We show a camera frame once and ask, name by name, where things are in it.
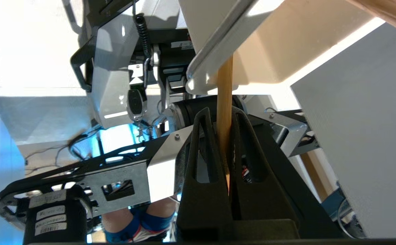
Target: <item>gray panel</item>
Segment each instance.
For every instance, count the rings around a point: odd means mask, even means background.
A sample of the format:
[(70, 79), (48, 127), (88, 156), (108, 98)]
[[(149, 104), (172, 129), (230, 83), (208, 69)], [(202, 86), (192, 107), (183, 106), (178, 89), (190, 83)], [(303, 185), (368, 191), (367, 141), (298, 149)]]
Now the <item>gray panel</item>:
[(367, 235), (396, 238), (396, 28), (382, 25), (292, 89)]

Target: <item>wooden board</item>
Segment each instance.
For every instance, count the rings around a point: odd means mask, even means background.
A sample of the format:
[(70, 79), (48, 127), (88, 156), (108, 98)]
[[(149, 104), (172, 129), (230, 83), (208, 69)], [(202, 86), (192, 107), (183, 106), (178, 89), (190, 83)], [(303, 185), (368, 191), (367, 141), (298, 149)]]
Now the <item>wooden board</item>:
[(396, 0), (347, 0), (396, 27)]

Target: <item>metal handle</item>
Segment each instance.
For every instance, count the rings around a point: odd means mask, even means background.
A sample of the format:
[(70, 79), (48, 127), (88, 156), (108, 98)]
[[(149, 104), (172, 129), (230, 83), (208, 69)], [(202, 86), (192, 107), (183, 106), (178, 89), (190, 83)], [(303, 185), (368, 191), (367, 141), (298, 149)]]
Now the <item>metal handle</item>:
[(84, 89), (86, 92), (90, 93), (92, 90), (92, 85), (90, 84), (90, 80), (85, 80), (82, 71), (80, 70), (80, 66), (90, 61), (95, 57), (95, 44), (97, 43), (97, 37), (92, 36), (88, 42), (85, 43), (79, 50), (77, 50), (71, 57), (70, 63), (71, 67), (74, 70), (74, 74), (79, 81), (80, 87)]

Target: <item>rectangular cutout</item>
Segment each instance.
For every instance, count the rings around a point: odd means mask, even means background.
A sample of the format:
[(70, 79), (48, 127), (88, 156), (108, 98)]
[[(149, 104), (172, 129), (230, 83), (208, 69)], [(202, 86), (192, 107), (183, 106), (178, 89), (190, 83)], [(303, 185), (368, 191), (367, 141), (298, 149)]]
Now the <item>rectangular cutout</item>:
[(124, 180), (108, 185), (103, 185), (101, 189), (107, 201), (117, 200), (119, 198), (134, 195), (132, 180)]

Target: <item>blue shorts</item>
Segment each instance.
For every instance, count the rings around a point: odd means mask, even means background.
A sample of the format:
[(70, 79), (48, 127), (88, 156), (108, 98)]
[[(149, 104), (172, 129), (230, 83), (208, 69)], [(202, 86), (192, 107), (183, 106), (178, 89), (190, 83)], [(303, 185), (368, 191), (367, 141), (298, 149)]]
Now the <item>blue shorts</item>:
[(111, 233), (104, 231), (106, 240), (110, 243), (141, 242), (150, 237), (164, 233), (170, 227), (172, 216), (156, 217), (145, 211), (131, 210), (133, 220), (121, 231)]

